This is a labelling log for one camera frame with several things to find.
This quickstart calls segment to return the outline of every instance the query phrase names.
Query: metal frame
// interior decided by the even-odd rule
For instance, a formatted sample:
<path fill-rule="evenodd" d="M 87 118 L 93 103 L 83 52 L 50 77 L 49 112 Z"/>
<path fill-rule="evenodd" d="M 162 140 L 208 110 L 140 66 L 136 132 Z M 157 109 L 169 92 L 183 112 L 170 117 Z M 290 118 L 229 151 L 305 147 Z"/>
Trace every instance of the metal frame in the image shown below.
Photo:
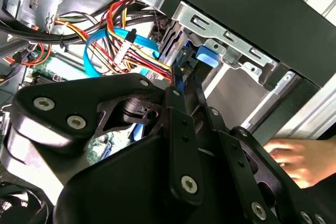
<path fill-rule="evenodd" d="M 156 8 L 163 5 L 162 1 L 156 4 Z M 235 33 L 234 37 L 228 33 L 225 36 L 208 34 L 209 37 L 218 36 L 221 41 L 226 37 L 231 44 L 234 43 L 232 47 L 242 50 L 244 45 L 237 42 L 238 36 L 249 45 L 256 45 L 256 50 L 263 54 L 267 52 L 320 87 L 335 72 L 331 63 L 333 59 L 329 55 L 336 51 L 336 45 L 328 38 L 333 37 L 336 28 L 302 0 L 184 0 L 173 18 L 182 22 L 184 17 L 179 13 L 187 14 L 193 8 L 189 3 L 206 14 L 200 16 L 201 20 L 196 20 L 201 22 L 201 27 L 218 24 L 221 29 L 225 26 L 230 33 Z M 190 30 L 196 29 L 195 24 L 191 25 L 195 23 L 195 20 L 189 19 L 191 17 L 183 23 Z M 318 36 L 314 32 L 316 27 L 319 28 Z"/>
<path fill-rule="evenodd" d="M 23 0 L 19 18 L 51 32 L 58 5 L 63 0 L 39 0 L 36 10 L 30 8 L 31 0 Z"/>
<path fill-rule="evenodd" d="M 336 74 L 286 123 L 276 137 L 317 139 L 336 122 Z"/>

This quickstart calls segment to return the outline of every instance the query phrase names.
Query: screw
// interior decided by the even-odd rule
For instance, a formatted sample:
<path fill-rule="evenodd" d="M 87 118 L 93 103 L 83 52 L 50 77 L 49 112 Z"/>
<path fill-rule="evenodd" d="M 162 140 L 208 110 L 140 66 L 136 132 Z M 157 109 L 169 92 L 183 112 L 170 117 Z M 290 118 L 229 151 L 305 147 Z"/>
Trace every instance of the screw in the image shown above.
<path fill-rule="evenodd" d="M 211 109 L 211 112 L 214 114 L 214 115 L 219 115 L 219 112 L 215 109 Z"/>
<path fill-rule="evenodd" d="M 86 121 L 84 118 L 78 115 L 72 115 L 67 119 L 67 123 L 71 128 L 75 130 L 80 130 L 86 126 Z"/>
<path fill-rule="evenodd" d="M 36 108 L 44 111 L 52 110 L 55 107 L 54 101 L 46 97 L 38 97 L 33 103 Z"/>
<path fill-rule="evenodd" d="M 181 185 L 183 189 L 190 194 L 195 194 L 197 192 L 197 183 L 192 177 L 183 176 L 181 179 Z"/>
<path fill-rule="evenodd" d="M 244 130 L 240 129 L 239 132 L 241 133 L 241 135 L 247 136 L 247 133 Z"/>
<path fill-rule="evenodd" d="M 149 86 L 149 83 L 146 82 L 145 80 L 140 80 L 140 83 L 144 86 Z"/>
<path fill-rule="evenodd" d="M 319 224 L 327 224 L 326 221 L 318 214 L 315 214 L 315 217 L 319 221 Z"/>
<path fill-rule="evenodd" d="M 266 220 L 266 212 L 258 202 L 252 202 L 252 211 L 260 220 Z"/>
<path fill-rule="evenodd" d="M 301 211 L 301 215 L 308 224 L 313 224 L 313 221 L 305 211 Z"/>

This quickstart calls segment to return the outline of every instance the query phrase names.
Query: black wire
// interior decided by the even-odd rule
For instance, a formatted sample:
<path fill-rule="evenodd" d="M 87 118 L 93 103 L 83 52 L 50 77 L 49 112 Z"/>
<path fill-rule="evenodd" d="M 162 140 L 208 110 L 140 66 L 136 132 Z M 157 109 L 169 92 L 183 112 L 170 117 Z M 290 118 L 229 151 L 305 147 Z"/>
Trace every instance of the black wire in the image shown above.
<path fill-rule="evenodd" d="M 22 61 L 24 61 L 29 56 L 30 52 L 25 50 L 21 54 L 22 54 Z M 15 67 L 13 67 L 10 70 L 10 72 L 3 77 L 4 80 L 0 82 L 0 86 L 7 83 L 9 80 L 12 80 L 15 76 L 17 76 L 17 74 L 20 73 L 22 67 L 23 67 L 22 65 L 16 65 Z"/>
<path fill-rule="evenodd" d="M 109 32 L 108 32 L 108 30 L 107 30 L 107 27 L 105 28 L 105 36 L 106 36 L 106 40 L 107 40 L 107 44 L 108 44 L 108 47 L 109 47 L 109 49 L 110 49 L 110 52 L 111 52 L 111 57 L 112 57 L 112 59 L 114 59 L 115 58 L 115 55 L 114 55 L 114 52 L 113 52 L 113 46 L 115 46 L 115 44 L 112 42 L 112 40 L 111 40 L 111 38 L 110 38 L 110 36 L 109 36 Z"/>
<path fill-rule="evenodd" d="M 126 2 L 124 2 L 124 3 L 122 3 L 121 5 L 120 5 L 120 7 L 118 8 L 118 10 L 116 11 L 116 13 L 114 14 L 114 16 L 113 16 L 113 23 L 115 22 L 115 20 L 116 20 L 116 18 L 118 17 L 118 16 L 120 16 L 121 15 L 121 13 L 127 8 L 127 7 L 129 7 L 132 3 L 133 3 L 133 1 L 134 0 L 128 0 L 128 1 L 126 1 Z"/>
<path fill-rule="evenodd" d="M 106 10 L 108 10 L 110 8 L 110 6 L 116 2 L 118 2 L 120 0 L 112 0 L 111 2 L 107 3 L 106 5 L 100 7 L 98 10 L 96 10 L 95 12 L 93 12 L 92 14 L 90 14 L 90 16 L 92 17 L 96 17 L 98 16 L 99 14 L 102 14 L 103 12 L 105 12 Z M 60 15 L 60 17 L 62 16 L 66 16 L 66 15 L 69 15 L 69 14 L 72 14 L 73 12 L 67 12 L 67 13 L 63 13 Z"/>
<path fill-rule="evenodd" d="M 126 26 L 133 26 L 140 23 L 147 23 L 147 22 L 154 22 L 157 19 L 165 18 L 164 15 L 160 16 L 148 16 L 148 17 L 142 17 L 142 18 L 135 18 L 132 20 L 126 21 Z M 106 22 L 103 22 L 102 28 L 105 28 Z M 96 24 L 94 26 L 91 26 L 90 28 L 84 30 L 86 33 L 90 34 L 91 32 L 97 30 L 100 27 L 99 24 Z M 33 29 L 30 29 L 30 32 L 27 31 L 21 31 L 21 30 L 15 30 L 12 28 L 9 28 L 5 26 L 4 24 L 0 23 L 0 31 L 3 31 L 5 33 L 11 34 L 17 38 L 28 40 L 35 43 L 45 43 L 50 45 L 58 45 L 61 43 L 61 36 L 56 34 L 47 34 L 45 32 L 41 31 L 35 31 Z M 63 36 L 63 43 L 68 44 L 75 44 L 79 43 L 82 40 L 78 38 L 77 34 L 71 34 L 71 35 L 64 35 Z"/>

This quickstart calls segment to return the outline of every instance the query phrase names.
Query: red wire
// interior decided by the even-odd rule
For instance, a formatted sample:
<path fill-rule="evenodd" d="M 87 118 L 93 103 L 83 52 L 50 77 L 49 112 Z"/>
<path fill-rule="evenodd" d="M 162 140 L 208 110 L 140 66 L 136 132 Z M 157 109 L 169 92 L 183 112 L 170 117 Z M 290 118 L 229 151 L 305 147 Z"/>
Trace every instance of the red wire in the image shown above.
<path fill-rule="evenodd" d="M 113 21 L 112 21 L 112 12 L 118 8 L 121 4 L 123 4 L 125 1 L 127 0 L 121 0 L 119 2 L 116 2 L 114 4 L 111 5 L 109 11 L 107 12 L 107 16 L 106 16 L 106 20 L 107 20 L 107 25 L 108 27 L 113 31 Z"/>

